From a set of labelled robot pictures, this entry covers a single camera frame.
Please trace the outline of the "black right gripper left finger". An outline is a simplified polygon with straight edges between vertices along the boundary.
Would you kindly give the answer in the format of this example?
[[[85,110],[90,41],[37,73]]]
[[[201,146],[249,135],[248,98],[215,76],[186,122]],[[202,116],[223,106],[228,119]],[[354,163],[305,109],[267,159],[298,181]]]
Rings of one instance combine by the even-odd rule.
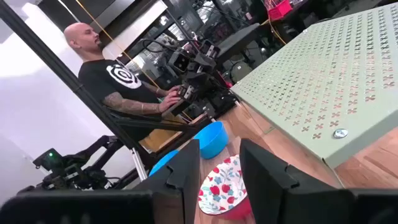
[[[19,194],[1,207],[1,223],[193,223],[199,166],[200,144],[193,139],[133,189]]]

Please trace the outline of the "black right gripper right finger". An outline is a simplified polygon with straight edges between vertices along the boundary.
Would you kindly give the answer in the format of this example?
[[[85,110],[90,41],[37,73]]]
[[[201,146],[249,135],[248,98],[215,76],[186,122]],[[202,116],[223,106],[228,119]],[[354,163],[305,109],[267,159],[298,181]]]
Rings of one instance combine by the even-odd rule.
[[[397,224],[396,189],[337,189],[242,139],[240,163],[257,223]]]

